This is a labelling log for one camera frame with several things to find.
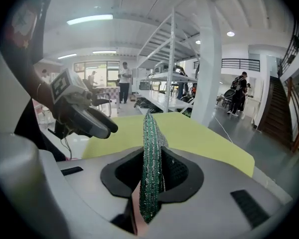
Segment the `yellow-green table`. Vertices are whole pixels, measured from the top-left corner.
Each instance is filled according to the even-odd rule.
[[[154,114],[168,146],[219,160],[235,166],[252,177],[254,158],[212,130],[180,113]],[[83,153],[84,159],[143,146],[143,115],[113,118],[119,130],[108,139],[92,137]]]

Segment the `window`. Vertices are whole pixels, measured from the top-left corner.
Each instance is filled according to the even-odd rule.
[[[119,61],[89,61],[74,64],[74,72],[88,79],[95,71],[94,82],[100,87],[115,87],[119,78]]]

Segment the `white cable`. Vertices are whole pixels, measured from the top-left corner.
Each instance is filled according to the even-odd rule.
[[[221,123],[218,121],[218,119],[216,119],[216,120],[217,120],[217,122],[220,124],[220,126],[224,129],[224,127],[221,125]],[[230,139],[230,137],[229,137],[229,135],[228,135],[228,133],[226,132],[225,129],[224,129],[224,131],[225,131],[225,133],[227,134],[229,140],[233,143],[233,141]]]

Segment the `bracelet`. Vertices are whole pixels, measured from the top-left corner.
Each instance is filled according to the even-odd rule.
[[[38,93],[39,93],[39,88],[41,87],[41,85],[42,85],[42,83],[40,83],[38,88],[36,89],[36,98],[37,98],[38,102],[40,102]]]

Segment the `round recessed light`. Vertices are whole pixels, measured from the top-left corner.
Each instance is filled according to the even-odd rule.
[[[235,33],[232,32],[232,31],[229,31],[229,32],[227,32],[227,35],[230,36],[230,37],[233,37],[235,35]]]

